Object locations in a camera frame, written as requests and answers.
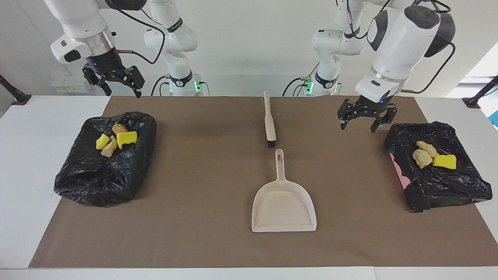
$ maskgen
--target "ginger root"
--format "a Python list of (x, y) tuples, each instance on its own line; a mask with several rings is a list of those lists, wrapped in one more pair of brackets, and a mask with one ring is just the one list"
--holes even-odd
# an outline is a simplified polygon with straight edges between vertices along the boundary
[(111, 136), (111, 142), (109, 142), (109, 144), (107, 144), (104, 149), (102, 149), (102, 152), (100, 154), (106, 157), (111, 157), (117, 148), (118, 141), (116, 140), (116, 137)]
[(115, 124), (113, 126), (113, 132), (118, 135), (118, 133), (128, 132), (128, 129), (122, 124)]
[(435, 158), (439, 155), (436, 148), (431, 144), (427, 144), (424, 141), (417, 141), (416, 144), (417, 147), (419, 147), (421, 150), (428, 152), (431, 158)]
[(418, 167), (420, 167), (420, 169), (423, 169), (424, 167), (432, 163), (431, 155), (429, 155), (428, 152), (421, 149), (416, 149), (413, 152), (412, 157), (417, 162)]

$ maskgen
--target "pink paper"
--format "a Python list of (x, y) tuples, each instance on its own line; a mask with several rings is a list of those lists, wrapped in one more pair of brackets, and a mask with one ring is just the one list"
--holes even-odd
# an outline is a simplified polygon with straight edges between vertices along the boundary
[(403, 174), (401, 173), (401, 168), (396, 163), (396, 161), (394, 161), (394, 155), (392, 155), (392, 153), (389, 153), (389, 155), (391, 156), (391, 160), (392, 160), (392, 163), (394, 164), (394, 168), (396, 169), (396, 172), (398, 173), (399, 181), (401, 182), (403, 189), (406, 189), (408, 187), (408, 185), (411, 183), (410, 179), (406, 176), (403, 176)]

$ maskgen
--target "black ring band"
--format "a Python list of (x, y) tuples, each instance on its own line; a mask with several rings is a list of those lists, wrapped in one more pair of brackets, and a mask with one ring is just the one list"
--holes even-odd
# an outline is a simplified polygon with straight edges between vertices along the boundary
[(173, 33), (175, 32), (176, 30), (178, 30), (183, 24), (183, 20), (182, 18), (180, 18), (175, 24), (173, 24), (170, 28), (166, 28), (166, 30), (168, 30), (169, 33)]
[(194, 74), (192, 74), (192, 70), (190, 70), (190, 74), (188, 74), (188, 76), (187, 76), (187, 77), (185, 77), (185, 78), (181, 78), (181, 79), (176, 79), (176, 78), (171, 77), (171, 81), (172, 81), (173, 83), (175, 83), (175, 85), (176, 85), (177, 87), (179, 87), (179, 88), (183, 88), (183, 87), (184, 87), (184, 86), (185, 86), (188, 82), (190, 82), (190, 80), (192, 80), (192, 77), (193, 77), (193, 76), (194, 76)]
[(315, 73), (315, 80), (320, 85), (322, 85), (324, 89), (331, 89), (335, 85), (335, 83), (337, 82), (337, 78), (335, 78), (334, 80), (331, 80), (331, 81), (328, 81), (328, 80), (321, 78), (320, 76), (318, 76), (318, 72)]

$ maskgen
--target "black cable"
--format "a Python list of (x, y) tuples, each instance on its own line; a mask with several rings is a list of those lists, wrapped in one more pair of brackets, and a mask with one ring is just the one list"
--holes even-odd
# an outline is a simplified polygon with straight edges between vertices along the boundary
[(289, 89), (290, 85), (292, 85), (294, 82), (299, 81), (299, 80), (301, 80), (301, 78), (295, 78), (294, 80), (290, 81), (290, 83), (285, 87), (285, 90), (283, 91), (282, 96), (283, 97), (285, 96), (285, 93)]
[(297, 90), (299, 87), (301, 87), (301, 88), (302, 88), (302, 87), (305, 87), (305, 85), (304, 85), (304, 86), (303, 86), (303, 85), (297, 85), (297, 87), (294, 89), (294, 92), (292, 93), (292, 96), (296, 96), (296, 97), (297, 97), (297, 96), (299, 96), (299, 94), (301, 93), (301, 90), (299, 90), (299, 92), (298, 92), (298, 93), (297, 93), (297, 95), (296, 95), (296, 90)]
[(436, 74), (434, 75), (434, 77), (432, 77), (431, 81), (427, 84), (427, 86), (425, 86), (425, 88), (421, 91), (412, 91), (412, 90), (401, 90), (401, 92), (404, 92), (404, 93), (413, 93), (413, 94), (421, 94), (423, 93), (424, 91), (426, 91), (432, 84), (432, 82), (434, 82), (434, 80), (436, 79), (436, 77), (439, 75), (439, 73), (441, 73), (441, 70), (443, 70), (443, 68), (446, 66), (446, 64), (448, 63), (448, 61), (450, 61), (450, 59), (453, 57), (453, 55), (455, 54), (455, 51), (457, 50), (457, 47), (455, 46), (455, 44), (453, 43), (449, 43), (450, 46), (453, 47), (453, 50), (451, 51), (451, 54), (450, 56), (448, 56), (448, 58), (446, 59), (446, 61), (443, 63), (443, 65), (441, 65), (441, 67), (439, 68), (439, 70), (436, 72)]
[(161, 93), (161, 87), (162, 87), (163, 85), (169, 85), (169, 82), (164, 82), (164, 83), (162, 83), (162, 84), (160, 84), (160, 85), (159, 85), (159, 96), (162, 96), (162, 93)]
[(147, 14), (147, 12), (145, 12), (143, 9), (141, 9), (141, 11), (143, 12), (143, 14), (145, 14), (146, 17), (148, 17), (150, 20), (154, 21), (155, 23), (159, 24), (159, 25), (162, 25), (161, 23), (155, 21), (150, 15)]
[(166, 34), (164, 33), (164, 31), (162, 31), (162, 30), (161, 30), (160, 28), (158, 28), (158, 27), (155, 27), (154, 25), (151, 25), (151, 24), (148, 24), (148, 23), (146, 23), (146, 22), (143, 22), (143, 21), (141, 21), (140, 19), (138, 19), (138, 18), (136, 18), (136, 17), (133, 17), (133, 16), (131, 16), (131, 15), (127, 14), (126, 12), (122, 11), (122, 10), (121, 10), (121, 9), (119, 9), (119, 8), (116, 8), (116, 7), (114, 7), (114, 6), (112, 6), (111, 8), (113, 8), (113, 9), (117, 10), (118, 12), (120, 12), (120, 13), (124, 14), (125, 16), (127, 16), (127, 17), (129, 17), (129, 18), (133, 19), (134, 21), (136, 21), (136, 22), (138, 22), (138, 23), (141, 23), (141, 24), (143, 24), (143, 25), (145, 25), (145, 26), (148, 26), (148, 27), (150, 27), (150, 28), (154, 28), (154, 29), (156, 29), (157, 31), (161, 32), (161, 34), (162, 34), (162, 43), (161, 43), (161, 47), (159, 48), (159, 51), (157, 52), (157, 56), (156, 56), (156, 58), (154, 59), (154, 61), (150, 61), (150, 60), (148, 60), (147, 58), (145, 58), (143, 55), (141, 55), (141, 54), (139, 54), (139, 53), (137, 53), (137, 52), (134, 52), (134, 51), (127, 51), (127, 52), (125, 52), (125, 53), (131, 53), (131, 54), (138, 55), (139, 57), (141, 57), (141, 58), (143, 58), (145, 61), (147, 61), (149, 64), (155, 64), (155, 63), (157, 62), (157, 60), (159, 59), (159, 57), (161, 56), (162, 49), (163, 49), (164, 44), (165, 44), (165, 42), (166, 42)]
[(451, 12), (451, 8), (450, 8), (450, 6), (448, 6), (448, 5), (446, 5), (446, 4), (442, 3), (442, 2), (440, 2), (440, 1), (438, 1), (438, 0), (431, 0), (431, 2), (433, 2), (433, 3), (437, 3), (437, 4), (439, 4), (439, 5), (441, 5), (441, 6), (443, 6), (443, 7), (445, 7), (445, 8), (446, 8), (446, 10), (440, 10), (440, 9), (437, 9), (437, 10), (436, 10), (436, 12), (438, 12), (438, 13), (446, 13), (446, 12)]
[(484, 94), (484, 95), (483, 95), (483, 97), (484, 97), (484, 96), (488, 96), (488, 95), (490, 95), (491, 93), (493, 93), (493, 92), (495, 92), (495, 91), (497, 91), (497, 90), (498, 90), (498, 88), (497, 88), (497, 89), (495, 89), (495, 90), (493, 90), (493, 91), (490, 91), (490, 92), (488, 92), (488, 93)]
[[(423, 1), (424, 0), (415, 0), (415, 1), (413, 1), (412, 5), (418, 5), (418, 4), (422, 3)], [(435, 12), (437, 12), (437, 13), (451, 12), (451, 8), (448, 5), (442, 3), (442, 2), (440, 2), (438, 0), (430, 0), (430, 1), (434, 5), (434, 7), (436, 8)], [(446, 10), (440, 10), (439, 7), (436, 4), (439, 4), (439, 5), (443, 6), (443, 7), (445, 7)]]
[(150, 96), (154, 95), (154, 90), (157, 87), (157, 84), (159, 84), (159, 81), (161, 81), (164, 78), (167, 78), (167, 77), (166, 76), (161, 76), (161, 77), (159, 77), (159, 79), (157, 79), (157, 81), (155, 82), (154, 86), (152, 87), (152, 91), (150, 92)]
[[(384, 11), (385, 7), (387, 7), (387, 5), (389, 4), (389, 2), (391, 2), (391, 0), (387, 0), (385, 2), (385, 4), (382, 6), (382, 8), (378, 12), (378, 14), (381, 13), (382, 11)], [(351, 15), (351, 10), (350, 10), (350, 7), (349, 7), (349, 0), (346, 1), (346, 10), (348, 11), (348, 14)], [(370, 27), (369, 27), (368, 30), (367, 30), (367, 32), (363, 36), (358, 37), (355, 34), (355, 31), (354, 31), (353, 17), (352, 16), (351, 16), (351, 23), (349, 24), (349, 28), (351, 29), (351, 35), (353, 35), (353, 37), (356, 38), (356, 39), (358, 39), (358, 40), (361, 40), (361, 39), (365, 38), (368, 35), (369, 31), (370, 31)]]
[[(311, 78), (311, 74), (313, 74), (313, 72), (315, 72), (316, 68), (318, 68), (318, 65), (320, 65), (320, 62), (318, 62), (315, 66), (315, 68), (313, 68), (313, 70), (311, 70), (310, 74), (308, 75), (308, 78)], [(301, 94), (301, 90), (303, 88), (300, 88), (299, 91), (297, 92), (297, 95)]]
[(208, 88), (208, 95), (211, 96), (211, 91), (209, 91), (209, 85), (208, 85), (208, 83), (206, 83), (206, 82), (199, 82), (199, 84), (200, 85), (204, 85), (205, 84), (206, 87)]

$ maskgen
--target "white wall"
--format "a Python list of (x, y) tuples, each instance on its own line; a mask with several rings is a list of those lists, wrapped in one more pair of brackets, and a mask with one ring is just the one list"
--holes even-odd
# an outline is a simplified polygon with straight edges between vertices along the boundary
[(498, 75), (498, 44), (496, 44), (467, 74), (467, 77), (493, 77)]
[[(498, 34), (489, 29), (498, 25), (496, 0), (445, 2), (452, 7), (457, 25), (457, 53), (427, 96), (446, 96), (498, 41)], [(307, 75), (317, 63), (311, 46), (314, 31), (336, 28), (333, 0), (177, 0), (177, 4), (185, 23), (199, 35), (199, 48), (187, 54), (192, 69), (202, 75), (215, 95), (260, 95), (263, 90), (280, 94), (290, 79)], [(379, 9), (367, 5), (363, 32)], [(143, 42), (145, 26), (113, 10), (102, 10), (102, 14), (118, 33), (118, 48), (154, 57)], [(146, 20), (140, 12), (132, 14)], [(0, 1), (0, 72), (25, 92), (52, 94), (50, 76), (66, 73), (49, 47), (61, 34), (60, 24), (43, 1)], [(425, 86), (449, 52), (446, 49), (436, 57), (423, 59), (406, 88)], [(137, 65), (145, 76), (145, 94), (159, 75), (167, 73), (162, 61), (150, 66), (131, 55), (122, 57), (125, 66)], [(374, 58), (369, 48), (360, 56), (341, 57), (343, 94), (354, 94), (355, 84)], [(71, 64), (69, 72), (79, 74), (84, 63)], [(114, 94), (132, 94), (120, 85), (114, 84), (113, 89)]]

